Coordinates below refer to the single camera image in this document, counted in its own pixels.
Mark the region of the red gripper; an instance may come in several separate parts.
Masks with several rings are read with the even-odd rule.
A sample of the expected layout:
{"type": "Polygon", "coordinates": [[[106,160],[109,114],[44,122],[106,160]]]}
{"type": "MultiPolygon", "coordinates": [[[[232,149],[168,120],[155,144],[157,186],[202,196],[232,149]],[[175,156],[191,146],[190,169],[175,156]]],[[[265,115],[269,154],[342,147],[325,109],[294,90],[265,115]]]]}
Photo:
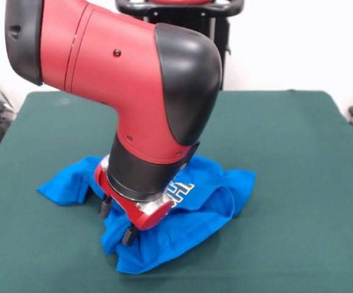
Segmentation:
{"type": "Polygon", "coordinates": [[[138,230],[144,231],[155,227],[170,212],[173,202],[165,192],[157,199],[149,202],[134,201],[120,195],[109,183],[107,170],[109,167],[109,154],[104,156],[96,166],[94,180],[105,193],[99,207],[99,216],[106,219],[112,208],[112,199],[124,210],[127,218],[132,222],[125,230],[122,244],[131,246],[137,236],[138,230]]]}

